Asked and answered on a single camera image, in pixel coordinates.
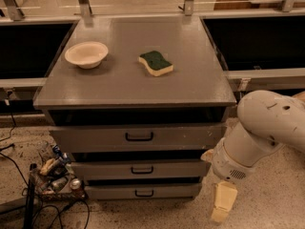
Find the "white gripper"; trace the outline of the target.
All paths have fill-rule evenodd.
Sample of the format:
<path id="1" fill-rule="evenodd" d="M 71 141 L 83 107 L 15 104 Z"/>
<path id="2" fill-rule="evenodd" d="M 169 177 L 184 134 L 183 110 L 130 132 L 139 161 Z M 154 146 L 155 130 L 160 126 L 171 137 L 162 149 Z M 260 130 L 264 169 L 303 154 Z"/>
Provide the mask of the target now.
<path id="1" fill-rule="evenodd" d="M 223 179 L 214 186 L 211 220 L 216 223 L 224 222 L 234 206 L 237 188 L 233 183 L 239 183 L 255 171 L 255 167 L 234 161 L 225 150 L 224 140 L 221 138 L 213 149 L 202 155 L 203 160 L 211 164 L 213 173 Z"/>

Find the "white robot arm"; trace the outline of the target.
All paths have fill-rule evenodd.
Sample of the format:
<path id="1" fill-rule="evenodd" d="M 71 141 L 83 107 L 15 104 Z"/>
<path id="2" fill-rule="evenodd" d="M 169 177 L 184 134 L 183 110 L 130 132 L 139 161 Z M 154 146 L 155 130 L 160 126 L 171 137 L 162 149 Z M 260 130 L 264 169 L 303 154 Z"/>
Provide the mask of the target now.
<path id="1" fill-rule="evenodd" d="M 259 90 L 237 105 L 238 123 L 203 158 L 220 178 L 213 190 L 211 220 L 225 221 L 236 197 L 236 184 L 255 171 L 259 160 L 288 145 L 305 152 L 304 94 L 294 96 Z"/>

